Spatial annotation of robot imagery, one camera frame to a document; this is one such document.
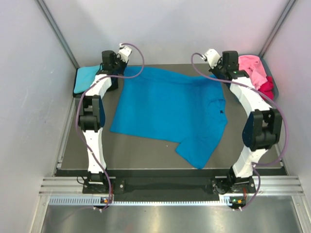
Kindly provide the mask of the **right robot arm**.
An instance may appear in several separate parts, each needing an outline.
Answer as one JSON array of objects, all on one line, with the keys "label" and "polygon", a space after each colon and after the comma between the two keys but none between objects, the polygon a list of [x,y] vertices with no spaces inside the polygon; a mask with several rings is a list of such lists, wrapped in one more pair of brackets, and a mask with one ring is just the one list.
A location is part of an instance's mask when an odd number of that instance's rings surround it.
[{"label": "right robot arm", "polygon": [[229,169],[227,178],[212,179],[214,192],[226,194],[241,192],[251,187],[253,171],[260,158],[279,141],[282,116],[256,92],[251,78],[239,68],[238,53],[214,49],[205,53],[210,72],[225,80],[248,117],[242,132],[243,149],[237,162]]}]

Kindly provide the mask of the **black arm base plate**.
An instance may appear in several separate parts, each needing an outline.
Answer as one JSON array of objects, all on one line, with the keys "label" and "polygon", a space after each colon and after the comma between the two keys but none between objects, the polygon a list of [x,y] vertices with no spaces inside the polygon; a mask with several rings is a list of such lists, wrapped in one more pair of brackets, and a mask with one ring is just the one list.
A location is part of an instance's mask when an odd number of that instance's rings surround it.
[{"label": "black arm base plate", "polygon": [[113,194],[127,194],[134,191],[202,191],[206,194],[228,194],[255,192],[252,178],[231,183],[216,177],[116,177],[110,179]]}]

